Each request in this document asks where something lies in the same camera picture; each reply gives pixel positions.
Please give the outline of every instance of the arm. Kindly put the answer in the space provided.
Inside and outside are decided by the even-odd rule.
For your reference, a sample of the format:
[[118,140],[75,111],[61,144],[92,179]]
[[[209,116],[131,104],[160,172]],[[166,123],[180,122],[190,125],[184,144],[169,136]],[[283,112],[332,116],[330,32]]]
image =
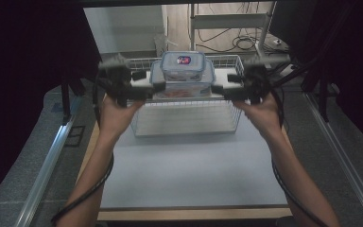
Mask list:
[[[101,110],[101,128],[95,149],[66,205],[84,194],[105,174],[112,157],[114,145],[130,124],[134,113],[143,104],[144,102],[135,102],[128,108],[121,108],[115,100],[112,100],[109,96],[105,97]],[[62,217],[57,226],[95,226],[102,192],[103,186],[86,201]]]
[[[234,106],[244,111],[247,118],[267,141],[273,162],[285,185],[293,195],[328,226],[339,226],[337,216],[311,177],[306,173],[293,149],[285,140],[279,125],[277,105],[272,94],[259,105],[235,101]],[[287,199],[291,212],[300,226],[318,226],[299,207]]]

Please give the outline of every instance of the forearm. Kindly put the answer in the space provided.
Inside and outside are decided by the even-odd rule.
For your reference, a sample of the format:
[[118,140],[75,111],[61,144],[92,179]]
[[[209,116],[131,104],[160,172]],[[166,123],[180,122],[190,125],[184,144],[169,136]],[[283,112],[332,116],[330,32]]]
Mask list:
[[[104,176],[112,158],[112,151],[118,136],[98,137],[95,149],[84,168],[68,202],[78,199]],[[58,221],[58,226],[95,226],[102,198],[103,185],[96,192]]]
[[[339,226],[329,202],[307,174],[282,132],[272,131],[263,136],[267,140],[273,162],[291,193],[327,226]],[[294,203],[290,201],[289,205],[300,226],[318,226]]]

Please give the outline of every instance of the finger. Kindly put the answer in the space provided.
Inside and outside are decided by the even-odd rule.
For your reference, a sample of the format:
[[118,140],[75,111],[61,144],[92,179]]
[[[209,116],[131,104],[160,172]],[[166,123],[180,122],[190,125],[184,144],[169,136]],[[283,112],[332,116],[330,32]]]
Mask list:
[[145,101],[134,101],[129,108],[136,112],[138,109],[140,109],[145,104]]
[[238,109],[240,109],[244,112],[247,112],[252,108],[252,106],[247,104],[245,101],[232,101],[232,103],[235,107],[237,107]]

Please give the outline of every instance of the white surface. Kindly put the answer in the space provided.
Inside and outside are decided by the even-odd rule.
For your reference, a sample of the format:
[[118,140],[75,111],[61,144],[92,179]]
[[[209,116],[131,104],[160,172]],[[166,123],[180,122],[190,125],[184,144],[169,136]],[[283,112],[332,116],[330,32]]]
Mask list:
[[155,50],[154,37],[164,34],[162,6],[84,9],[100,54]]
[[101,208],[286,204],[266,142],[242,114],[236,134],[135,138],[114,148]]

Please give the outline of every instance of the black curtain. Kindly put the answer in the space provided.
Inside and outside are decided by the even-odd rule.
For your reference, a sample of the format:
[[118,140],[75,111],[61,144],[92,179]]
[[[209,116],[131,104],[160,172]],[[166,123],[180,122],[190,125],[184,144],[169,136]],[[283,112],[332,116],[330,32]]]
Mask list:
[[330,81],[340,90],[337,104],[363,132],[363,1],[355,4],[327,62]]
[[47,91],[100,57],[82,8],[0,1],[0,183],[19,155]]

